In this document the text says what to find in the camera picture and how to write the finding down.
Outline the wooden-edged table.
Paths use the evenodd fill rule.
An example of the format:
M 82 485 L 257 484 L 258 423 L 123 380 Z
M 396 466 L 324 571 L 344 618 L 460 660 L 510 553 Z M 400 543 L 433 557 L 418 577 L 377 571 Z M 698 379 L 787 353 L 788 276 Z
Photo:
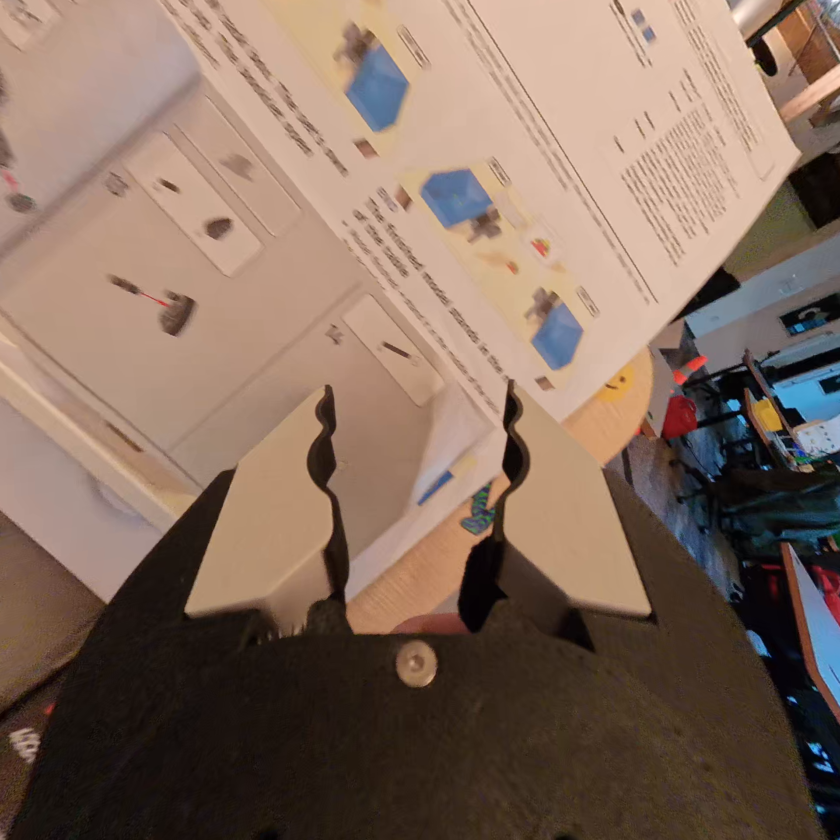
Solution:
M 792 546 L 780 544 L 805 669 L 839 721 L 839 625 Z

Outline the tan wooden board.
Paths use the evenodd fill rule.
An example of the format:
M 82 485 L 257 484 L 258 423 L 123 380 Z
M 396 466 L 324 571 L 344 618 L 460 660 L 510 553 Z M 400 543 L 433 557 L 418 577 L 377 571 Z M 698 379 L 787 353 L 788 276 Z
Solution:
M 635 355 L 590 401 L 563 421 L 563 429 L 605 467 L 628 446 L 643 425 L 654 384 L 650 350 Z M 352 583 L 348 618 L 357 634 L 386 634 L 407 620 L 434 613 L 459 587 L 467 555 L 480 539 L 461 521 L 471 513 L 479 489 L 479 467 L 452 479 L 431 499 L 442 502 L 446 518 L 427 528 L 395 561 L 377 571 L 365 587 Z

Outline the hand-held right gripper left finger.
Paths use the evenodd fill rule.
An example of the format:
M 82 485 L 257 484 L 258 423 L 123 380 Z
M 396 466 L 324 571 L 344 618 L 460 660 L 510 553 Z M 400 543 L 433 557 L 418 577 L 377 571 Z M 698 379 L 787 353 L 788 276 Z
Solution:
M 345 609 L 350 555 L 329 485 L 336 428 L 333 389 L 324 385 L 239 460 L 187 616 L 255 610 L 280 634 L 294 634 L 318 602 Z

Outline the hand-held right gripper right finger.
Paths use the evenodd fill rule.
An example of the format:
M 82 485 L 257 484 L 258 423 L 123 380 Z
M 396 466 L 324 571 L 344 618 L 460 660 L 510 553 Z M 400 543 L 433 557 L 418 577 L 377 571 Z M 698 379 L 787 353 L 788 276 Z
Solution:
M 458 615 L 477 633 L 499 602 L 559 635 L 588 611 L 653 617 L 603 467 L 514 381 L 507 386 L 502 474 L 486 537 L 469 552 Z

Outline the instruction booklet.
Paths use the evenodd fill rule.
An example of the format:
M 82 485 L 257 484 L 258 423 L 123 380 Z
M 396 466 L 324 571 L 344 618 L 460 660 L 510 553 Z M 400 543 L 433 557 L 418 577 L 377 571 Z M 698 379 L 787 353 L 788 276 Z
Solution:
M 726 2 L 2 2 L 2 329 L 185 492 L 330 384 L 375 576 L 800 158 Z

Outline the red bag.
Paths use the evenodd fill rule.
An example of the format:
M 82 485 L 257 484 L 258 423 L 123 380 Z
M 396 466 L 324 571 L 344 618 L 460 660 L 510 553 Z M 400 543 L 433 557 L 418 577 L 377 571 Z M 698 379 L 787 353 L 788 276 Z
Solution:
M 696 403 L 686 395 L 672 395 L 668 399 L 660 437 L 664 440 L 682 438 L 697 431 L 698 427 Z

